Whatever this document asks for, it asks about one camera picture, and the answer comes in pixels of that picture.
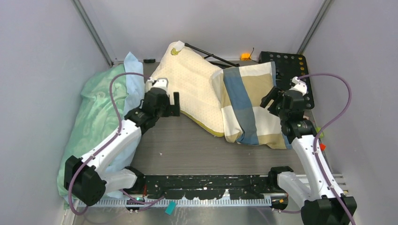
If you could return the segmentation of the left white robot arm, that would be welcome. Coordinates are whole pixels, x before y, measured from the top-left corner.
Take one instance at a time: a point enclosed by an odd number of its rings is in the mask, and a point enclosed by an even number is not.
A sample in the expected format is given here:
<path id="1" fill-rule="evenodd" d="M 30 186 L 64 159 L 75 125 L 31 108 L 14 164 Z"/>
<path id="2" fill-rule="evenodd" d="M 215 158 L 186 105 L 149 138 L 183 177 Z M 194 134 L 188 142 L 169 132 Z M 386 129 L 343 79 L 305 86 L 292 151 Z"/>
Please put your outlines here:
<path id="1" fill-rule="evenodd" d="M 107 172 L 112 161 L 154 127 L 161 117 L 180 115 L 180 94 L 170 96 L 164 88 L 151 88 L 142 104 L 130 110 L 107 138 L 81 157 L 70 156 L 65 162 L 64 187 L 68 191 L 68 203 L 73 198 L 86 206 L 95 205 L 105 194 L 127 189 L 139 194 L 144 182 L 138 172 L 125 167 L 116 172 Z"/>

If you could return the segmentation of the white quilted pillow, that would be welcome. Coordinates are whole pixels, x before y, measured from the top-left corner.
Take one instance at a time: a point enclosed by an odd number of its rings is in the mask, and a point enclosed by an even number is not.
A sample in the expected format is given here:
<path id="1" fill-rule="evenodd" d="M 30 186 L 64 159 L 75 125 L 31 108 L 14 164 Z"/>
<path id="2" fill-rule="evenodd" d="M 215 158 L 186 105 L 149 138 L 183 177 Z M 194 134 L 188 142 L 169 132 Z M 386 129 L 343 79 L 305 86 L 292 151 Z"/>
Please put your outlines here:
<path id="1" fill-rule="evenodd" d="M 223 137 L 220 104 L 211 85 L 211 76 L 220 70 L 176 41 L 168 46 L 151 78 L 166 78 L 169 93 L 179 92 L 181 113 L 212 135 Z"/>

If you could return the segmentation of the blue beige checkered pillow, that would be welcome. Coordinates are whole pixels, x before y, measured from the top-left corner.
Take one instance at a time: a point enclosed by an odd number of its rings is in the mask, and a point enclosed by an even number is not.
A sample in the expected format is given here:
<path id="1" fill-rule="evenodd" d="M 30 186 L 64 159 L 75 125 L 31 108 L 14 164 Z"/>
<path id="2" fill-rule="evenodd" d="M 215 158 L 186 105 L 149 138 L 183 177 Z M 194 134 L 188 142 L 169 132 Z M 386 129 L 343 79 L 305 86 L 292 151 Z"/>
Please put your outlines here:
<path id="1" fill-rule="evenodd" d="M 226 141 L 291 148 L 279 117 L 260 106 L 276 85 L 274 62 L 222 69 L 213 73 L 210 81 L 219 101 Z"/>

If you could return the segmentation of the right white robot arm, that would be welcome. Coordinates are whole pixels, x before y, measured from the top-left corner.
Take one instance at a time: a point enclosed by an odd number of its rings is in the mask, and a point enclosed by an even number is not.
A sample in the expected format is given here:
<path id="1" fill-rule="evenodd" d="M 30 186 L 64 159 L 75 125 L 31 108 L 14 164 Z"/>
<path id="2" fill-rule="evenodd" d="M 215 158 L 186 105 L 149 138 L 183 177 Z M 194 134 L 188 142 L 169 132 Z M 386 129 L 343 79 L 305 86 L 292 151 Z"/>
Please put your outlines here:
<path id="1" fill-rule="evenodd" d="M 289 194 L 299 206 L 305 225 L 353 225 L 357 203 L 344 193 L 328 168 L 314 125 L 304 118 L 304 93 L 275 86 L 261 100 L 261 107 L 279 117 L 282 133 L 297 153 L 308 180 L 305 185 L 287 166 L 273 167 L 268 187 Z"/>

